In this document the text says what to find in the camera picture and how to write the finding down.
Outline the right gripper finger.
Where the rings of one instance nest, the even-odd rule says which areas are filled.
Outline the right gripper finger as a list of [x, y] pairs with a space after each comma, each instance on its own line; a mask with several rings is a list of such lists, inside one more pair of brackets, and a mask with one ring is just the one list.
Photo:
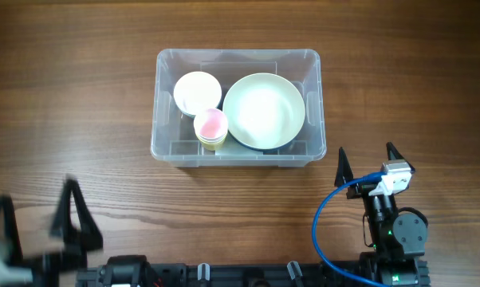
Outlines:
[[342, 147], [340, 147], [334, 186], [343, 186], [344, 184], [351, 182], [353, 179], [354, 176], [346, 152]]
[[409, 165], [411, 172], [415, 172], [415, 168], [399, 153], [399, 151], [392, 142], [386, 143], [386, 149], [389, 160], [404, 160]]

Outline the dark blue plate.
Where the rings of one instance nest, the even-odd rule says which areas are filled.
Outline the dark blue plate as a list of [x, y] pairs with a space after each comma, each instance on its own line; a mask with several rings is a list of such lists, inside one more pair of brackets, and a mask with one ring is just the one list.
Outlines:
[[243, 147], [255, 151], [272, 151], [291, 144], [300, 133], [300, 129], [241, 129], [229, 128], [231, 137]]

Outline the cream plastic plate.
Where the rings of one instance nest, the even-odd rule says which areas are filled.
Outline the cream plastic plate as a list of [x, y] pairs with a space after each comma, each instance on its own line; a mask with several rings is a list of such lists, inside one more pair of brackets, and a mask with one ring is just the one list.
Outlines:
[[255, 73], [235, 82], [223, 101], [229, 128], [302, 129], [303, 96], [290, 81], [272, 73]]

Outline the pale green plastic cup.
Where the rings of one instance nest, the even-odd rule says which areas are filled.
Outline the pale green plastic cup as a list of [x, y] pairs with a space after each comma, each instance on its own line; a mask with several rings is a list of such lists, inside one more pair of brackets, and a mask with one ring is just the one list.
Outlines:
[[225, 140], [225, 138], [227, 137], [227, 134], [224, 134], [224, 135], [219, 136], [217, 138], [208, 138], [208, 137], [205, 137], [205, 136], [201, 136], [200, 134], [197, 134], [196, 136], [201, 142], [203, 142], [205, 144], [219, 144], [219, 143], [221, 143]]

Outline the pink plastic cup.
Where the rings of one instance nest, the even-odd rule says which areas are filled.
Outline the pink plastic cup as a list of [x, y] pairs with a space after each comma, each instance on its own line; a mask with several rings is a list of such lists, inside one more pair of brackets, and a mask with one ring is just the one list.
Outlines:
[[219, 140], [228, 132], [229, 122], [225, 113], [217, 108], [208, 108], [194, 118], [194, 130], [205, 140]]

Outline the pink plastic bowl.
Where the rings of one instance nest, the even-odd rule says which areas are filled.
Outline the pink plastic bowl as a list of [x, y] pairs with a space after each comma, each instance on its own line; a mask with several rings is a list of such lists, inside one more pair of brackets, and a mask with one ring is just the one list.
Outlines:
[[219, 81], [202, 71], [183, 75], [175, 84], [173, 97], [178, 108], [197, 115], [208, 108], [217, 108], [222, 99]]

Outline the yellow plastic cup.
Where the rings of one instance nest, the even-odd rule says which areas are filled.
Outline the yellow plastic cup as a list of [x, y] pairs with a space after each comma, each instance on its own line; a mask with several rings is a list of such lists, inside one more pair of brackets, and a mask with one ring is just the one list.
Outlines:
[[201, 140], [200, 143], [202, 144], [202, 146], [207, 149], [208, 151], [217, 151], [219, 149], [222, 148], [224, 142], [225, 142], [226, 139], [222, 139], [220, 141], [217, 141], [217, 142], [208, 142], [208, 141], [203, 141]]

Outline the mint green plastic bowl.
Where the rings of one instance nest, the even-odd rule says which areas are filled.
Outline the mint green plastic bowl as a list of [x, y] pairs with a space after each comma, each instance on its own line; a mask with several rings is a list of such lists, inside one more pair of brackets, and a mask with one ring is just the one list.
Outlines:
[[195, 114], [192, 112], [188, 112], [185, 108], [179, 108], [182, 114], [189, 116], [190, 118], [195, 118]]

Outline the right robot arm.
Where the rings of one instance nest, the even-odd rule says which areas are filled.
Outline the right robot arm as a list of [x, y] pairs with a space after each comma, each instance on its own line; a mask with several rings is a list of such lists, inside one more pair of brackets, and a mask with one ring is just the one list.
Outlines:
[[430, 284], [425, 254], [428, 235], [426, 216], [412, 207], [398, 208], [395, 196], [406, 191], [415, 168], [386, 144], [388, 160], [382, 163], [382, 175], [354, 183], [354, 175], [343, 148], [339, 149], [335, 187], [348, 184], [348, 199], [362, 199], [363, 224], [368, 225], [372, 252], [363, 252], [353, 273], [375, 283], [389, 286], [425, 286]]

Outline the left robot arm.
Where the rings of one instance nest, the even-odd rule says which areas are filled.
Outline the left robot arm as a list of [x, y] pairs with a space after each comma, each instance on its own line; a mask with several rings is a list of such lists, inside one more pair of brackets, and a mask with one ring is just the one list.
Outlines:
[[66, 179], [49, 234], [60, 238], [59, 251], [26, 258], [22, 252], [13, 200], [0, 196], [0, 286], [58, 286], [60, 275], [81, 272], [77, 286], [153, 286], [156, 272], [145, 256], [109, 258], [88, 267], [88, 253], [101, 250], [102, 234], [85, 204], [79, 183]]

